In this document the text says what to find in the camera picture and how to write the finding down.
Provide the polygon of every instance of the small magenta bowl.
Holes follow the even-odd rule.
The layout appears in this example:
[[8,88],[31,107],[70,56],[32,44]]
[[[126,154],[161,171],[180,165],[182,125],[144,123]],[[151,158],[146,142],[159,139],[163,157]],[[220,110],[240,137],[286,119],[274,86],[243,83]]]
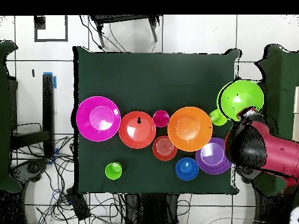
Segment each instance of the small magenta bowl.
[[155,112],[152,120],[157,127],[165,127],[168,125],[169,115],[166,111],[159,110]]

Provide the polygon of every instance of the red bowl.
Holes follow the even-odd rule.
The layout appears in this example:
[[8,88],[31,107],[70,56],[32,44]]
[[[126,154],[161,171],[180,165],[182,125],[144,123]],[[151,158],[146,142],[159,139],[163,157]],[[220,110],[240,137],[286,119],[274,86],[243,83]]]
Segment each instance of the red bowl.
[[164,162],[175,157],[178,148],[172,144],[168,136],[160,136],[152,146],[154,155]]
[[132,111],[120,122],[119,137],[130,148],[144,148],[151,144],[155,136],[156,126],[147,113]]

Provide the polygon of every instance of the green cup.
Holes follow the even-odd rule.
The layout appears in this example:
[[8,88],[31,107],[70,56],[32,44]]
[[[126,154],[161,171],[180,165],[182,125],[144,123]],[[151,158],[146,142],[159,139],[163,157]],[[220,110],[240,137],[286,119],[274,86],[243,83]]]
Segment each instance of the green cup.
[[236,80],[226,84],[217,96],[217,108],[235,121],[239,121],[237,114],[245,108],[255,107],[260,111],[264,104],[264,94],[259,85],[251,80]]
[[108,164],[105,168],[105,175],[111,180],[117,180],[122,173],[123,169],[119,162],[112,162]]
[[219,109],[212,111],[209,116],[212,123],[216,126],[224,125],[227,122],[226,116],[224,116]]

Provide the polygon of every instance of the floor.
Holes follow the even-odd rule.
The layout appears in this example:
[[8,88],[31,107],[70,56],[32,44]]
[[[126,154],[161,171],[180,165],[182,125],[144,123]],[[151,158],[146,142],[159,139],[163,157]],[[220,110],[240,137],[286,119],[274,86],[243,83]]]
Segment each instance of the floor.
[[[0,40],[12,40],[18,49],[7,57],[7,68],[19,82],[18,124],[42,123],[41,77],[43,72],[52,72],[57,77],[54,89],[55,139],[72,137],[70,116],[73,108],[73,53],[72,46],[84,46],[91,51],[100,51],[99,36],[88,16],[68,16],[68,42],[34,42],[33,16],[0,16]],[[64,16],[46,16],[46,29],[38,30],[39,39],[64,39]],[[225,53],[230,48],[242,50],[239,71],[242,79],[260,80],[262,74],[254,65],[263,56],[266,45],[278,43],[289,51],[299,49],[299,23],[295,15],[165,15],[160,18],[155,44],[147,19],[104,25],[104,35],[122,50],[134,53]],[[118,49],[104,38],[106,51]],[[295,113],[299,103],[295,101]],[[298,114],[294,116],[294,129],[299,126]],[[37,131],[38,125],[19,126],[18,132]],[[299,141],[299,132],[294,131]],[[57,142],[56,148],[63,140]],[[63,152],[72,155],[68,145]],[[13,165],[28,159],[21,151],[13,154]],[[73,164],[68,163],[64,172],[66,188],[73,185]],[[30,183],[26,193],[26,215],[28,224],[37,224],[41,213],[53,200],[57,188],[57,171],[53,164],[47,165],[46,174],[37,183]],[[251,186],[242,183],[236,175],[237,195],[190,195],[180,196],[178,206],[180,224],[251,224],[255,213],[255,197]],[[95,216],[106,215],[112,195],[86,195],[86,201]],[[68,217],[74,215],[68,211]],[[111,207],[111,215],[117,210]],[[98,218],[85,222],[71,219],[69,224],[104,224]],[[113,218],[113,224],[120,224],[120,215]],[[66,221],[51,221],[51,224],[67,224]]]

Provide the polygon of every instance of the power strip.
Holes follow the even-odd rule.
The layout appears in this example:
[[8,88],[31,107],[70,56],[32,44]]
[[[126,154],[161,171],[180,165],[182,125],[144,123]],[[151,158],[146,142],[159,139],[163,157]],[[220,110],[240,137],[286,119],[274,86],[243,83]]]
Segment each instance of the power strip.
[[67,189],[66,198],[70,205],[73,206],[74,212],[79,221],[89,218],[91,211],[88,208],[86,200],[82,194],[73,193],[72,187]]

